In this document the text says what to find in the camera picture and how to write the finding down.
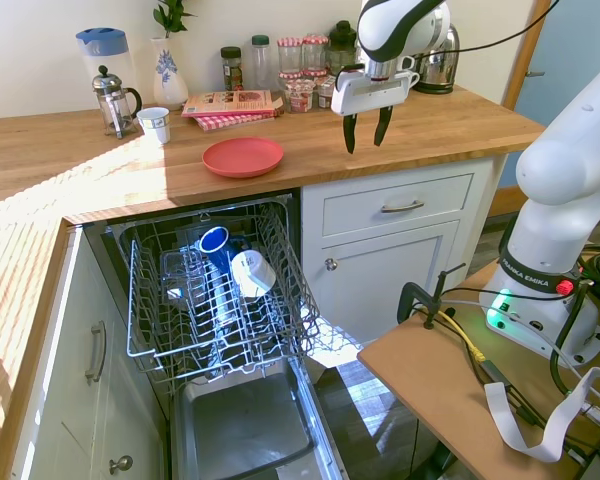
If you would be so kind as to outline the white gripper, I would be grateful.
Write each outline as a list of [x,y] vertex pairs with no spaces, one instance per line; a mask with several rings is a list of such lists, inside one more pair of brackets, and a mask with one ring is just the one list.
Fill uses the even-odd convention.
[[334,83],[331,110],[343,117],[343,134],[349,154],[355,150],[355,128],[359,113],[379,110],[374,145],[380,146],[387,133],[393,107],[402,104],[411,90],[411,71],[398,71],[386,80],[373,80],[361,70],[343,71]]

